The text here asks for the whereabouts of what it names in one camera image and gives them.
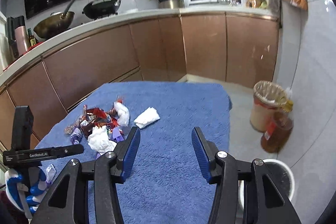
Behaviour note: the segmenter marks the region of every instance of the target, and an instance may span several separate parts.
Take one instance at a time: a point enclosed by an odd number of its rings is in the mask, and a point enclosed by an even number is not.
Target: steel pot
[[[118,11],[120,3],[121,0],[94,0],[84,7],[82,14],[91,19],[114,15]]]
[[[165,0],[159,3],[160,9],[184,8],[184,0]]]
[[[66,31],[74,19],[74,12],[69,12],[75,0],[71,0],[64,12],[52,13],[34,28],[34,32],[42,39],[49,39]]]

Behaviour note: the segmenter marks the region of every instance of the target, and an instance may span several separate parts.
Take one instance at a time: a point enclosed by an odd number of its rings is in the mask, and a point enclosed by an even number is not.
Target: white countertop
[[[36,48],[32,49],[18,60],[16,60],[12,65],[10,65],[1,75],[0,75],[0,85],[3,85],[6,80],[8,80],[11,75],[16,73],[20,68],[31,60],[37,58],[44,52],[52,49],[53,47],[58,46],[59,44],[67,41],[73,37],[79,36],[86,32],[92,31],[97,28],[104,26],[112,25],[115,23],[152,17],[152,16],[162,16],[162,15],[176,15],[176,14],[190,14],[190,13],[206,13],[206,12],[232,12],[232,13],[243,13],[243,14],[252,14],[252,15],[261,15],[261,16],[271,16],[277,17],[276,14],[272,13],[270,10],[266,9],[253,9],[242,6],[225,6],[225,5],[205,5],[205,6],[195,6],[187,7],[182,9],[154,9],[154,10],[144,10],[135,13],[125,13],[117,16],[105,17],[102,19],[94,20],[89,23],[77,26],[70,30],[67,30],[46,42],[43,42],[41,45],[38,45]]]

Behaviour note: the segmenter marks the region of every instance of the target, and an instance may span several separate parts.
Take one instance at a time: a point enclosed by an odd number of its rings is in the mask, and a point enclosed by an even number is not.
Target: hand
[[[29,210],[33,215],[36,212],[38,205],[41,203],[46,193],[45,191],[46,175],[40,168],[38,167],[32,167],[32,168],[36,168],[36,172],[39,172],[38,180],[34,184],[32,184],[31,188],[29,189],[31,195],[26,197]],[[21,173],[17,172],[15,169],[9,169],[5,173],[5,181],[6,181],[6,194],[8,199],[11,201],[11,203],[13,203],[13,205],[17,209],[23,212],[24,210],[17,190],[17,184],[22,183],[24,181],[24,177],[22,176]]]

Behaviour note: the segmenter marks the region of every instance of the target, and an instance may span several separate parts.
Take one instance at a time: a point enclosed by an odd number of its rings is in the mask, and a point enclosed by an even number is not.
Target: blue towel
[[[221,85],[130,82],[104,84],[56,124],[36,147],[71,145],[63,133],[81,114],[83,105],[109,110],[117,96],[124,98],[130,111],[130,126],[148,107],[161,119],[141,130],[141,142],[131,176],[117,184],[125,224],[207,223],[215,185],[202,177],[191,142],[194,127],[220,150],[228,150],[231,101]],[[95,159],[95,151],[82,139],[84,153],[44,161],[43,170],[52,163],[59,174],[73,158],[81,162]],[[89,219],[95,224],[93,183],[89,183]]]

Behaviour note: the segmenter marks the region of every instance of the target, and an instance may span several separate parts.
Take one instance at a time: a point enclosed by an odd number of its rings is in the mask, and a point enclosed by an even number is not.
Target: wok
[[[74,12],[69,12],[75,0],[71,0],[64,12],[52,13],[34,28],[34,32],[42,39],[49,39],[66,31],[74,19]]]
[[[94,0],[86,5],[82,14],[90,19],[115,14],[120,7],[121,0]]]

